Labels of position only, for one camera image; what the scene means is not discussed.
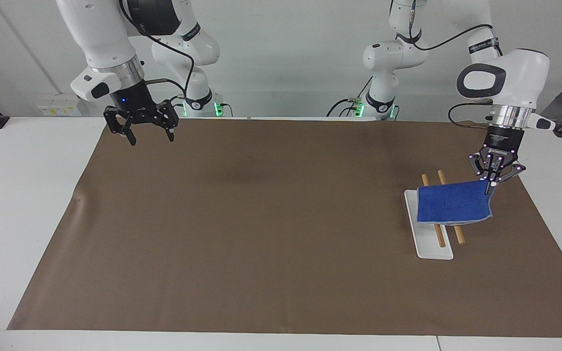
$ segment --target white tabletop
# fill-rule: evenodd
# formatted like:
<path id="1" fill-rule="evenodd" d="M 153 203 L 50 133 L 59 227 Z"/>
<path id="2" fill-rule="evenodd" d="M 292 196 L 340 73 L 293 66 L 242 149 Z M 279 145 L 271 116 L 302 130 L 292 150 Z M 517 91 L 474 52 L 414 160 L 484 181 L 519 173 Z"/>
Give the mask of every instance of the white tabletop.
<path id="1" fill-rule="evenodd" d="M 562 339 L 540 338 L 5 331 L 104 123 L 96 117 L 12 118 L 0 130 L 0 349 L 562 350 Z M 562 249 L 562 139 L 527 131 L 520 155 L 528 167 L 522 181 Z"/>

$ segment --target wooden dowel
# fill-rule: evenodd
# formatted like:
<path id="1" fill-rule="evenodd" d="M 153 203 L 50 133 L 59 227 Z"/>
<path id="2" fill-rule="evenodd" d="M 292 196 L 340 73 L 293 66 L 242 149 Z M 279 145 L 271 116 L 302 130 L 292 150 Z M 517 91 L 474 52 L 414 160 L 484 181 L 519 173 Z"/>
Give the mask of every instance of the wooden dowel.
<path id="1" fill-rule="evenodd" d="M 422 184 L 425 187 L 428 186 L 428 176 L 422 174 Z M 439 224 L 435 224 L 435 233 L 437 233 L 437 241 L 439 241 L 439 247 L 446 247 L 446 241 L 443 239 L 442 227 Z"/>
<path id="2" fill-rule="evenodd" d="M 446 175 L 444 175 L 441 169 L 437 171 L 437 175 L 439 176 L 439 182 L 441 182 L 442 185 L 446 184 Z M 461 228 L 461 225 L 455 225 L 455 233 L 457 234 L 457 241 L 459 242 L 459 245 L 465 244 L 465 237 L 463 237 L 463 229 Z"/>

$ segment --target brown paper sheet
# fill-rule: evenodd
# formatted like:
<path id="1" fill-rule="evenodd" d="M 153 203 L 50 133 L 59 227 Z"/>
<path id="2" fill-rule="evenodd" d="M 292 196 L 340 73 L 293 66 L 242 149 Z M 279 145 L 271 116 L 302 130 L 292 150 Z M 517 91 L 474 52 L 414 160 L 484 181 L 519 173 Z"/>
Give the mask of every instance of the brown paper sheet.
<path id="1" fill-rule="evenodd" d="M 455 259 L 417 258 L 422 173 L 483 131 L 182 120 L 103 133 L 9 329 L 562 337 L 562 253 L 515 178 Z"/>

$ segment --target dark blue object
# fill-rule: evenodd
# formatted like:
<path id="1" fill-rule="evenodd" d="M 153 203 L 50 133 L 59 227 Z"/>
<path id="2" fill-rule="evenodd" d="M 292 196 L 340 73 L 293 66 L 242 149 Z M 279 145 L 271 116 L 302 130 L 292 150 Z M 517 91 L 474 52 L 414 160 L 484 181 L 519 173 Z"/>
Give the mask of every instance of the dark blue object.
<path id="1" fill-rule="evenodd" d="M 492 216 L 486 180 L 418 188 L 418 222 L 464 225 Z"/>

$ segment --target white wall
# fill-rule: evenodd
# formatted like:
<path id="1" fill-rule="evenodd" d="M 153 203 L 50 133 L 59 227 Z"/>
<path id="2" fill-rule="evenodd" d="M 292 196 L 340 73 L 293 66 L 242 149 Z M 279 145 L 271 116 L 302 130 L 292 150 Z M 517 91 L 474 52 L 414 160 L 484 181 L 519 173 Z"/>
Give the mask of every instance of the white wall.
<path id="1" fill-rule="evenodd" d="M 504 51 L 530 47 L 551 58 L 541 111 L 562 91 L 562 1 L 490 2 Z M 361 62 L 366 45 L 394 36 L 387 24 L 388 0 L 193 3 L 203 29 L 221 45 L 219 62 L 204 67 L 210 84 L 243 116 L 325 114 L 333 102 L 356 95 L 370 77 Z M 423 18 L 430 44 L 456 33 L 443 4 L 431 0 Z M 0 10 L 0 109 L 14 116 L 36 115 L 41 96 L 71 92 L 69 82 L 85 67 L 83 53 L 54 0 L 0 0 Z M 147 78 L 170 76 L 154 64 L 146 38 L 132 42 L 147 62 Z M 400 118 L 446 120 L 448 107 L 463 100 L 455 80 L 469 63 L 466 40 L 460 39 L 431 52 L 423 66 L 401 71 Z M 175 91 L 170 85 L 154 86 L 152 93 L 159 99 Z M 474 108 L 462 113 L 481 120 L 486 111 Z"/>

